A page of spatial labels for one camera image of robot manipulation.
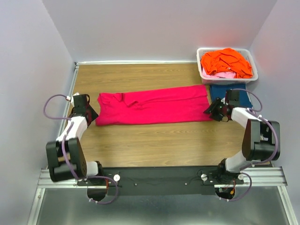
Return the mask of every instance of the wall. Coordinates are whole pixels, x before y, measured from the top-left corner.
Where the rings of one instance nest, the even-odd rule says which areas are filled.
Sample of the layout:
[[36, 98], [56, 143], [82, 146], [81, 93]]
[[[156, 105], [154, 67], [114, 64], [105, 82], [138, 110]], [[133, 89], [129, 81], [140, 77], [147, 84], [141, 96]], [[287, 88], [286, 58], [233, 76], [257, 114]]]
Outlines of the wall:
[[43, 0], [75, 61], [196, 60], [249, 48], [276, 0]]
[[258, 82], [249, 89], [264, 104], [263, 115], [277, 120], [281, 126], [281, 156], [276, 165], [282, 166], [288, 181], [288, 193], [300, 221], [300, 2], [278, 0], [251, 51], [259, 70]]
[[[41, 0], [0, 2], [0, 223], [27, 224], [45, 144], [59, 121], [44, 102], [67, 93], [74, 63]], [[49, 106], [61, 115], [62, 99]]]

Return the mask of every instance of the pink cloth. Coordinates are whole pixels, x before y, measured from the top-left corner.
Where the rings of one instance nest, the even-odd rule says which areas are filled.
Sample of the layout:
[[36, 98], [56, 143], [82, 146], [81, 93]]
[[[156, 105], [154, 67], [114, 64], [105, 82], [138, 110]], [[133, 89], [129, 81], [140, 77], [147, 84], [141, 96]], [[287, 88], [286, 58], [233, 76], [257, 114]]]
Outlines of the pink cloth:
[[205, 71], [205, 69], [203, 68], [202, 69], [202, 75], [204, 77], [208, 77], [208, 78], [211, 78], [211, 77], [214, 77], [214, 78], [235, 78], [236, 76], [236, 73], [235, 72], [220, 72], [220, 73], [216, 73], [214, 75], [208, 75]]
[[100, 93], [96, 125], [153, 124], [211, 120], [204, 85], [128, 93]]

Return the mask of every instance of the white laundry basket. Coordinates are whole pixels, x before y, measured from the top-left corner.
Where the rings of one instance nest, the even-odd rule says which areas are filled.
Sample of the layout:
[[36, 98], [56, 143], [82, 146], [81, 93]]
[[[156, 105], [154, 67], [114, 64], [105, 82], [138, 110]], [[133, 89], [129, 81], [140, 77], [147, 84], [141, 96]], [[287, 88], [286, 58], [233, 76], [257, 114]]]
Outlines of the white laundry basket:
[[198, 63], [198, 68], [200, 72], [200, 77], [202, 79], [202, 83], [206, 85], [210, 84], [219, 84], [219, 85], [228, 85], [228, 84], [233, 84], [233, 83], [248, 83], [250, 81], [256, 81], [258, 79], [258, 74], [257, 74], [257, 69], [254, 63], [254, 60], [250, 54], [250, 52], [247, 49], [242, 49], [242, 48], [233, 48], [237, 52], [239, 52], [251, 65], [252, 67], [252, 74], [253, 77], [249, 79], [243, 79], [243, 78], [211, 78], [211, 77], [204, 77], [202, 75], [202, 66], [201, 66], [201, 58], [205, 53], [208, 52], [213, 52], [217, 50], [222, 50], [224, 48], [198, 48], [197, 50], [197, 63]]

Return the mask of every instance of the blue folded fabric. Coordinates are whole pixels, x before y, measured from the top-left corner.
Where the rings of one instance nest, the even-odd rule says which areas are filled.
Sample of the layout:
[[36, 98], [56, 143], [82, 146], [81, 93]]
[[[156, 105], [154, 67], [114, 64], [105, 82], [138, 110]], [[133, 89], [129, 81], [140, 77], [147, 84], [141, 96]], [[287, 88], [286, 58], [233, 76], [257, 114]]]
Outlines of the blue folded fabric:
[[[230, 85], [211, 85], [210, 86], [210, 96], [211, 100], [214, 101], [217, 97], [220, 99], [225, 98], [226, 90], [242, 88], [246, 89], [246, 84], [230, 84]], [[248, 94], [245, 91], [240, 91], [240, 106], [246, 108], [252, 108], [252, 104], [249, 100]]]

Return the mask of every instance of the wooden table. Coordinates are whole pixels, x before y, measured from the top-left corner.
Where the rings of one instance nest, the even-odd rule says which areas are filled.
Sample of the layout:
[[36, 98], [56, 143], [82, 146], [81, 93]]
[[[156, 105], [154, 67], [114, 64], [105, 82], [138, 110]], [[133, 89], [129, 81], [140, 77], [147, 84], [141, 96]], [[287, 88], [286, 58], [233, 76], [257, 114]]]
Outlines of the wooden table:
[[[74, 93], [89, 94], [99, 112], [100, 92], [195, 84], [201, 84], [197, 64], [81, 65]], [[243, 128], [232, 121], [103, 127], [93, 122], [81, 145], [87, 161], [103, 166], [217, 165], [241, 149], [243, 136]]]

